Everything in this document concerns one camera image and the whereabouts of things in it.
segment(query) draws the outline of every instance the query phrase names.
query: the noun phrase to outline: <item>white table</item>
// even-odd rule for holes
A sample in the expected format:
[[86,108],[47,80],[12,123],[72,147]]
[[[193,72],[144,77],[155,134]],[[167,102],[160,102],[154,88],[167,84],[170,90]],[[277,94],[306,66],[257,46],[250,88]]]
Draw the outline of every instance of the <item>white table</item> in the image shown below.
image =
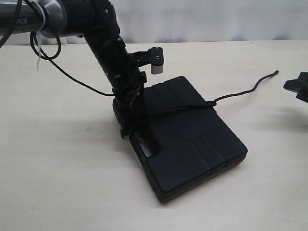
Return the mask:
[[[247,145],[247,158],[178,199],[158,203],[112,98],[72,82],[28,46],[0,50],[1,231],[307,231],[308,104],[282,87],[308,71],[308,41],[158,44],[165,72],[184,75]],[[154,44],[128,45],[129,52]],[[45,47],[52,54],[56,47]],[[102,91],[111,87],[86,45],[56,61]]]

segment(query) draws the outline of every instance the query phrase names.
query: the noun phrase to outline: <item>black clamp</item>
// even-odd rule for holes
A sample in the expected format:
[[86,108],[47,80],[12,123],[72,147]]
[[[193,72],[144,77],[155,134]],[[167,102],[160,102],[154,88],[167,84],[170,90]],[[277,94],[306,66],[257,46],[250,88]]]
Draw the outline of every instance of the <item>black clamp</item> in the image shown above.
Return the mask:
[[138,51],[133,53],[138,67],[151,64],[152,75],[158,75],[164,71],[164,52],[161,47],[153,47],[148,51]]
[[301,72],[297,79],[286,81],[283,88],[297,93],[297,99],[308,103],[308,72]]

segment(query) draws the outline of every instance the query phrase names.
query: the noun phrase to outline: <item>black plastic case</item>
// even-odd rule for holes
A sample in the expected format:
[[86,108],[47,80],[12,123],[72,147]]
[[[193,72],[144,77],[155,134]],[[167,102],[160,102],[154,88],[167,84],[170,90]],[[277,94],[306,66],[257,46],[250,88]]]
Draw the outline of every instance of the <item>black plastic case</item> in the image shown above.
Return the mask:
[[[149,114],[205,103],[185,77],[145,88],[144,101]],[[117,107],[116,99],[113,106],[121,127],[124,127],[125,115]],[[145,155],[135,135],[129,140],[162,203],[238,165],[248,152],[213,108],[149,118],[143,135],[151,150],[150,157]]]

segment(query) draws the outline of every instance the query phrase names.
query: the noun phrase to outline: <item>white backdrop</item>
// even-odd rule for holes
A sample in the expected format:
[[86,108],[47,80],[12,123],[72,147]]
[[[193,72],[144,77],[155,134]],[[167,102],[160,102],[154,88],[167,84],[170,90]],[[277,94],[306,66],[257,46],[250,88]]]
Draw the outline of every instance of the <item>white backdrop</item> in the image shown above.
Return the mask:
[[[308,0],[111,0],[129,43],[308,39]],[[63,43],[84,43],[66,38]],[[13,35],[7,44],[28,44]],[[45,40],[44,43],[55,43]]]

